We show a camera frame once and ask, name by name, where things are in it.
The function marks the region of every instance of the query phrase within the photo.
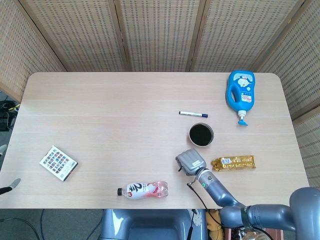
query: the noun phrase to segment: round container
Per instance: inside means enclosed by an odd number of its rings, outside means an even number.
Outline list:
[[[212,143],[215,134],[212,128],[203,122],[196,123],[189,130],[190,141],[198,147],[206,147]]]

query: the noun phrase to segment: blue bottle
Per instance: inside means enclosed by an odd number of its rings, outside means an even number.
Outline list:
[[[243,126],[248,126],[244,117],[255,104],[255,84],[255,75],[251,71],[233,71],[228,79],[226,102],[238,113],[238,124]]]

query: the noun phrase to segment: plastic bottle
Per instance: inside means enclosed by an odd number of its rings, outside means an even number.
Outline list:
[[[165,181],[133,182],[124,188],[118,188],[117,193],[128,199],[162,198],[168,196],[168,184]]]
[[[251,71],[236,70],[229,76],[225,94],[226,101],[238,113],[239,125],[248,126],[244,118],[255,104],[255,84],[255,75]]]

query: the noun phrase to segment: wooden table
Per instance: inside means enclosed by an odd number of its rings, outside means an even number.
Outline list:
[[[176,155],[193,148],[189,128],[214,130],[213,143],[197,148],[211,168],[223,156],[255,155],[256,169],[216,172],[242,203],[288,204],[308,186],[279,78],[256,73],[255,105],[237,124],[225,100],[229,73],[44,72],[27,83],[0,172],[0,208],[203,208],[178,172]],[[209,114],[209,118],[179,115]],[[40,160],[56,145],[79,162],[62,182]],[[129,200],[117,188],[131,182],[168,182],[166,198]],[[210,208],[217,205],[197,182]]]

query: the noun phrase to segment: gray robot arm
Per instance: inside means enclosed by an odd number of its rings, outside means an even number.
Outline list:
[[[320,240],[320,191],[312,187],[296,190],[290,197],[290,207],[282,204],[245,206],[238,202],[215,175],[206,169],[206,162],[195,149],[176,158],[180,169],[195,176],[214,202],[222,207],[221,223],[228,228],[260,227],[296,232],[297,240]]]

